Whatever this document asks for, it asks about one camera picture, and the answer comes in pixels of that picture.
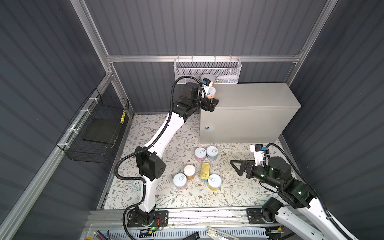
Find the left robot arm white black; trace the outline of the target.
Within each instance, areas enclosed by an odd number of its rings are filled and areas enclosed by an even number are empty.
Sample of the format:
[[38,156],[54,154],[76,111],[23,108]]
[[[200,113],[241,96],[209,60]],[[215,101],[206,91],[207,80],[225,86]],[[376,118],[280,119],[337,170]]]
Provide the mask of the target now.
[[134,214],[132,220],[136,224],[150,226],[155,220],[156,188],[160,177],[166,170],[163,154],[177,131],[188,118],[198,110],[213,112],[219,100],[208,98],[211,84],[187,83],[183,87],[181,96],[174,100],[171,91],[170,110],[161,128],[143,147],[138,146],[135,151],[138,177],[131,177],[131,181],[141,182],[140,202],[130,208]]

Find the brown can white lid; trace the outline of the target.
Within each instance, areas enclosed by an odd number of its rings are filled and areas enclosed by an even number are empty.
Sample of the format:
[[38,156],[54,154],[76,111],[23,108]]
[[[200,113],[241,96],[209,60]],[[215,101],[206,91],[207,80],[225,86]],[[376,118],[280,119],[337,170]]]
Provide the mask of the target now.
[[187,180],[193,180],[195,178],[196,168],[193,165],[187,165],[184,167],[184,174]]

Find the pink pull-tab can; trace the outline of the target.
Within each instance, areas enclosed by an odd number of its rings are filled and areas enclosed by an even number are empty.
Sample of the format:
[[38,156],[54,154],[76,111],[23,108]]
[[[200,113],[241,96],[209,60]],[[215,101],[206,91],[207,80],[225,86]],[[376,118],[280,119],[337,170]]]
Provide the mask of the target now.
[[205,148],[202,148],[202,147],[196,148],[194,155],[195,155],[195,160],[197,162],[204,162],[207,157],[207,151]]

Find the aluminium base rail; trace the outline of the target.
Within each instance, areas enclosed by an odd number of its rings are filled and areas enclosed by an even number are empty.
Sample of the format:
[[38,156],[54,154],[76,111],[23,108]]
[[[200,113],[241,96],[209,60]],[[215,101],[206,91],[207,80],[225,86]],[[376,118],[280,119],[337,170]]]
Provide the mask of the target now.
[[314,223],[304,215],[301,210],[290,206],[286,210],[279,210],[279,216],[272,222],[263,219],[260,206],[248,207],[212,207],[212,208],[171,208],[157,209],[155,217],[149,223],[142,223],[134,211],[128,211],[128,219],[123,219],[123,210],[91,211],[81,236],[90,236],[94,231],[105,232],[124,229],[128,224],[130,230],[145,229],[149,227],[162,227],[166,229],[205,228],[210,227],[272,227],[285,226],[290,230],[308,228],[318,231]]

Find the light blue pull-tab can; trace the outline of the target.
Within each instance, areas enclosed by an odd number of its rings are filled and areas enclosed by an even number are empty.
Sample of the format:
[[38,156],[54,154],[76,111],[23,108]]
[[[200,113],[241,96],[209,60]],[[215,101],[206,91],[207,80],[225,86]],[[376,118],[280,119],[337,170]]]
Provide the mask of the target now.
[[211,161],[215,161],[218,158],[219,149],[215,146],[209,146],[206,149],[207,158]]

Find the yellow oval sardine tin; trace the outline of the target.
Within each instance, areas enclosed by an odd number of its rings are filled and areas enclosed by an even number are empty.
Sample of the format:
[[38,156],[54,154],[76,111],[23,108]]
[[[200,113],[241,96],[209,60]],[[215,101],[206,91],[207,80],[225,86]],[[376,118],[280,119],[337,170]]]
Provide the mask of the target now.
[[211,165],[209,163],[202,163],[201,172],[200,172],[200,178],[204,182],[208,182],[208,179],[209,179],[209,176],[210,176],[210,169],[211,169]]

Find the yellow tag on basket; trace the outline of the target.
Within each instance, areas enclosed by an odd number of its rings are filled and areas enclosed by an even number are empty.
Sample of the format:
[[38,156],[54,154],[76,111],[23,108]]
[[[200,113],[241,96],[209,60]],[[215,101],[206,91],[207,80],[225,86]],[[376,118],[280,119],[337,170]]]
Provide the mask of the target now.
[[120,120],[120,123],[123,124],[124,121],[125,121],[125,117],[126,117],[126,110],[123,110],[123,113],[122,113],[122,116],[121,116],[121,120]]

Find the white tube in basket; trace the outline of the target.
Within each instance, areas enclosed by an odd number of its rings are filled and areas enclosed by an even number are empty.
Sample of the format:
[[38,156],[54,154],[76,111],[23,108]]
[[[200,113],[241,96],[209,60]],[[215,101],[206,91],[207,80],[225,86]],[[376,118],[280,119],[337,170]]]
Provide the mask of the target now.
[[217,76],[215,82],[236,84],[238,80],[239,80],[238,75],[222,75],[222,76]]

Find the small teal clock card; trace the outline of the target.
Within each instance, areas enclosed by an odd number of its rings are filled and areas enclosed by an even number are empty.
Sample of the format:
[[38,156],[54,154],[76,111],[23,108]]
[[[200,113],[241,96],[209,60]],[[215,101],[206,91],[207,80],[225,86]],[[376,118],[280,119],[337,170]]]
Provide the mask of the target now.
[[135,180],[131,183],[133,191],[140,192],[142,189],[142,182],[140,180]]

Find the yellow pull-tab can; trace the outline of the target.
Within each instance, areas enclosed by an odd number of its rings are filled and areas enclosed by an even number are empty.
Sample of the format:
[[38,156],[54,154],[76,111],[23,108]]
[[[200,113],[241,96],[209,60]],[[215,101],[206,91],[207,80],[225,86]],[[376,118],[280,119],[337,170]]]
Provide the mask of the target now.
[[222,178],[217,174],[212,174],[208,178],[208,187],[211,191],[218,191],[222,185]]

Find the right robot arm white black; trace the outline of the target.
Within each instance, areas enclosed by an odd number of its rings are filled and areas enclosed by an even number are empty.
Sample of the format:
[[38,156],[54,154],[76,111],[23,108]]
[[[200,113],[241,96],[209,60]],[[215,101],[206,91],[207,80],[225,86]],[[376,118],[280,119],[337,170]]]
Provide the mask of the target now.
[[263,221],[288,227],[304,240],[354,240],[356,237],[323,207],[320,197],[304,182],[292,176],[292,167],[281,157],[266,166],[251,160],[231,160],[239,176],[257,179],[276,189],[281,201],[267,200],[261,209]]

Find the green orange peach can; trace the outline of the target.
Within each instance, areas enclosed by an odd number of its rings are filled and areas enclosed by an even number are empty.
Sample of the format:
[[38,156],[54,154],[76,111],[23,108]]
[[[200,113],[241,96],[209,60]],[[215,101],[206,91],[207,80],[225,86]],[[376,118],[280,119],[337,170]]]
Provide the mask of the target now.
[[216,80],[216,77],[214,75],[212,75],[212,74],[203,74],[201,76],[202,82],[204,82],[205,79],[210,80],[211,82],[214,82]]

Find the pink can front left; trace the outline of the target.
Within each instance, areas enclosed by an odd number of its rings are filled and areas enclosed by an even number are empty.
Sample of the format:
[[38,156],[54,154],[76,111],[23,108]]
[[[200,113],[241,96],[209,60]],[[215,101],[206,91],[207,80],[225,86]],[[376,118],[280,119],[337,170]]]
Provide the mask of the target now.
[[178,173],[174,176],[173,183],[177,189],[181,190],[186,188],[188,180],[185,174]]

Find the beige metal cabinet box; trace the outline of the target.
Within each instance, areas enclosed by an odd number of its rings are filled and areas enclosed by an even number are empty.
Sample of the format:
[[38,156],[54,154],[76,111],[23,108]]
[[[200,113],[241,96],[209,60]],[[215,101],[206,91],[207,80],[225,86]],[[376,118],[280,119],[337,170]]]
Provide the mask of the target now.
[[219,103],[201,111],[202,144],[275,142],[301,108],[285,83],[215,85]]

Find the orange white pull-tab can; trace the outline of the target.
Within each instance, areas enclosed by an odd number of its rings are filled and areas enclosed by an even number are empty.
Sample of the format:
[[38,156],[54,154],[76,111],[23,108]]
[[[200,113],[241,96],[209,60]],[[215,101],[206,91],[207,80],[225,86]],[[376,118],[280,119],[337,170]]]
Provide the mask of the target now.
[[210,87],[207,91],[207,98],[208,99],[214,99],[216,96],[216,89],[214,87]]

